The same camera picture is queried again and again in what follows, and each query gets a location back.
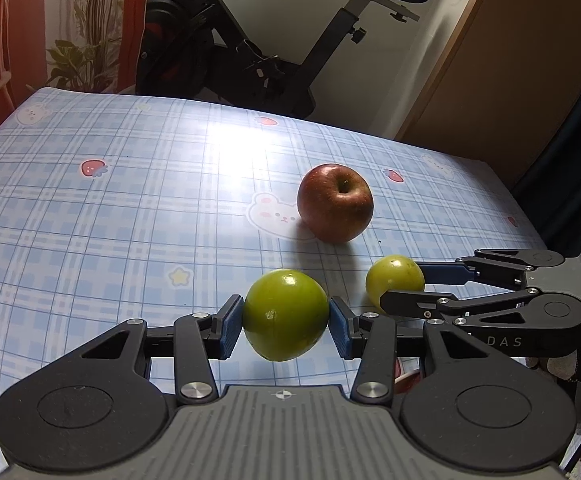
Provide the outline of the red apple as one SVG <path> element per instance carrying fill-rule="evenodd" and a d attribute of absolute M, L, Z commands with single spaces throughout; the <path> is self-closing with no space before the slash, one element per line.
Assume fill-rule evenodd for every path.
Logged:
<path fill-rule="evenodd" d="M 322 242 L 345 244 L 371 222 L 374 198 L 364 178 L 350 167 L 323 164 L 302 179 L 297 208 L 303 223 Z"/>

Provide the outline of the dark blue curtain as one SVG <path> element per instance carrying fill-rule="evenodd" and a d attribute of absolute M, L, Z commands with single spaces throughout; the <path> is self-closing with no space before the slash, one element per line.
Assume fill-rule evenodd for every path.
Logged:
<path fill-rule="evenodd" d="M 571 257 L 581 247 L 581 94 L 552 139 L 511 188 L 545 246 Z"/>

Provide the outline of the purple mangosteen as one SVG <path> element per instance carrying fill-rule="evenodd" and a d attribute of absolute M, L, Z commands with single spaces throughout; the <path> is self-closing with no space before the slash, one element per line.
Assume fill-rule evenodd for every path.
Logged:
<path fill-rule="evenodd" d="M 421 379 L 418 358 L 397 358 L 395 360 L 395 394 L 408 393 Z"/>

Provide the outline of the black exercise bike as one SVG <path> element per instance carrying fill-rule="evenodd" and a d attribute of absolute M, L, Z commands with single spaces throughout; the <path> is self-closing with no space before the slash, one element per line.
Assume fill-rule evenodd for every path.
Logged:
<path fill-rule="evenodd" d="M 419 19 L 409 4 L 427 1 L 349 0 L 297 64 L 264 54 L 223 0 L 147 0 L 135 91 L 193 99 L 209 90 L 233 106 L 304 119 L 315 109 L 313 81 L 333 52 L 345 39 L 364 39 L 357 22 L 370 3 L 405 23 Z"/>

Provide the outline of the blue plaid tablecloth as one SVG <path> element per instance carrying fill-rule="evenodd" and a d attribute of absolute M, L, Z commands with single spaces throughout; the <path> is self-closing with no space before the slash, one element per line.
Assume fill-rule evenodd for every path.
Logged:
<path fill-rule="evenodd" d="M 322 164 L 374 197 L 345 245 L 297 216 Z M 0 125 L 0 394 L 122 321 L 217 311 L 278 268 L 361 307 L 381 257 L 541 244 L 482 162 L 218 104 L 43 89 Z"/>

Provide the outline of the green apple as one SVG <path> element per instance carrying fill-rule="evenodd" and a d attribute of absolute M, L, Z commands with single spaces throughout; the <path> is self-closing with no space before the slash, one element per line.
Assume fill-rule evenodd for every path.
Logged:
<path fill-rule="evenodd" d="M 261 276 L 249 289 L 243 328 L 255 352 L 284 362 L 302 356 L 322 337 L 329 319 L 322 286 L 300 271 L 278 269 Z"/>
<path fill-rule="evenodd" d="M 419 265 L 409 257 L 390 255 L 380 258 L 369 268 L 365 289 L 371 303 L 380 307 L 380 298 L 388 290 L 422 292 L 425 277 Z"/>

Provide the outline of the wooden door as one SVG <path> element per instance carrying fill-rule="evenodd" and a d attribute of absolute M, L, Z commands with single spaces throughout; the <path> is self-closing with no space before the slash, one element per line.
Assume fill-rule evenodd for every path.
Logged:
<path fill-rule="evenodd" d="M 581 0 L 469 0 L 397 140 L 511 184 L 581 94 Z"/>

